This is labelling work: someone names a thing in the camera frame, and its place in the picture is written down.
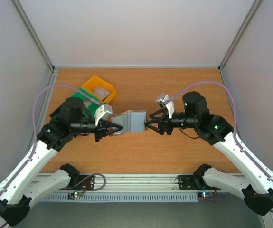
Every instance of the ventilation grille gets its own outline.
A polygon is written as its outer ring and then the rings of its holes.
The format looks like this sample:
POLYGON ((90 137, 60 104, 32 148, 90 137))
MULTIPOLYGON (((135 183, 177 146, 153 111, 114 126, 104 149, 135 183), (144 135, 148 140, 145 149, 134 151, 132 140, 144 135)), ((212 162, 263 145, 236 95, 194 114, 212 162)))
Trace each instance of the ventilation grille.
POLYGON ((53 193, 42 202, 197 202, 196 193, 89 193, 73 198, 67 193, 53 193))

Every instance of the wooden table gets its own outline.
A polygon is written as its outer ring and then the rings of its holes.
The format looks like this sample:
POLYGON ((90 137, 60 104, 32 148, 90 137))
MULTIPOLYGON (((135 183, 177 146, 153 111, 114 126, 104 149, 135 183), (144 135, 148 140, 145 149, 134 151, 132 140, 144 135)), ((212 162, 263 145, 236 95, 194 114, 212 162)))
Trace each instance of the wooden table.
MULTIPOLYGON (((92 75, 111 83, 118 95, 110 102, 113 114, 127 110, 159 109, 158 95, 176 94, 184 87, 202 80, 222 82, 217 69, 60 69, 56 83, 80 87, 92 75)), ((231 124, 233 118, 225 91, 213 84, 194 88, 207 100, 212 114, 223 116, 231 124)), ((56 88, 50 101, 48 115, 59 107, 73 91, 56 88)), ((181 97, 175 101, 176 111, 183 111, 181 97)), ((192 129, 186 133, 195 136, 192 129)), ((190 139, 173 131, 171 136, 159 135, 152 130, 105 137, 100 142, 94 136, 77 137, 54 157, 42 172, 55 172, 69 163, 80 172, 101 173, 192 173, 206 163, 225 172, 238 169, 221 152, 201 139, 190 139)))

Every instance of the orange plastic container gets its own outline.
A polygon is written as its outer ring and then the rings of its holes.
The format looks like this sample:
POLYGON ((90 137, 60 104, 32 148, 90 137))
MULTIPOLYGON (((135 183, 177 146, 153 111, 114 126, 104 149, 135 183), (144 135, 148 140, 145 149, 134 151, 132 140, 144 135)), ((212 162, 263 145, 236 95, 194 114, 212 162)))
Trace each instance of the orange plastic container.
POLYGON ((91 93, 93 96, 97 97, 101 102, 104 103, 109 103, 117 95, 117 92, 114 89, 113 85, 107 83, 106 81, 103 81, 100 77, 96 75, 93 75, 86 83, 81 86, 81 88, 91 93), (93 91, 99 86, 105 88, 110 92, 110 94, 104 100, 102 100, 100 97, 93 93, 93 91))

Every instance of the green plastic container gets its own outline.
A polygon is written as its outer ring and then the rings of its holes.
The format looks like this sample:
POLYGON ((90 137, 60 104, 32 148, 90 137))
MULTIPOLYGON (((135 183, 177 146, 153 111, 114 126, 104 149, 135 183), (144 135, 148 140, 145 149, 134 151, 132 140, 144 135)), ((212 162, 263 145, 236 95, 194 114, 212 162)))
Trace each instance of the green plastic container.
MULTIPOLYGON (((88 91, 82 89, 82 88, 79 88, 80 91, 84 92, 85 94, 87 94, 88 96, 90 96, 91 98, 101 102, 96 96, 94 96, 92 93, 89 93, 88 91)), ((88 99, 82 95, 81 93, 79 92, 75 92, 73 93, 73 95, 71 97, 78 97, 80 99, 82 99, 83 101, 88 101, 88 99)), ((94 103, 94 102, 91 102, 90 106, 87 107, 87 109, 89 110, 89 112, 91 113, 92 117, 94 118, 95 116, 95 111, 98 109, 99 105, 94 103)))

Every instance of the white wall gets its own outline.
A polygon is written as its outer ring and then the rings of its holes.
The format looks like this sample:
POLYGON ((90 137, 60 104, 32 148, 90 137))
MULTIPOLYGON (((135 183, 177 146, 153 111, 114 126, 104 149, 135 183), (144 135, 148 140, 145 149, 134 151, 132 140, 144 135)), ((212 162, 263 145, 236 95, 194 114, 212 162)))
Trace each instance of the white wall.
POLYGON ((262 2, 223 73, 243 140, 273 170, 273 1, 262 2))
POLYGON ((49 75, 11 1, 0 1, 0 182, 26 153, 33 102, 49 75))
POLYGON ((55 66, 218 67, 253 0, 20 0, 55 66))

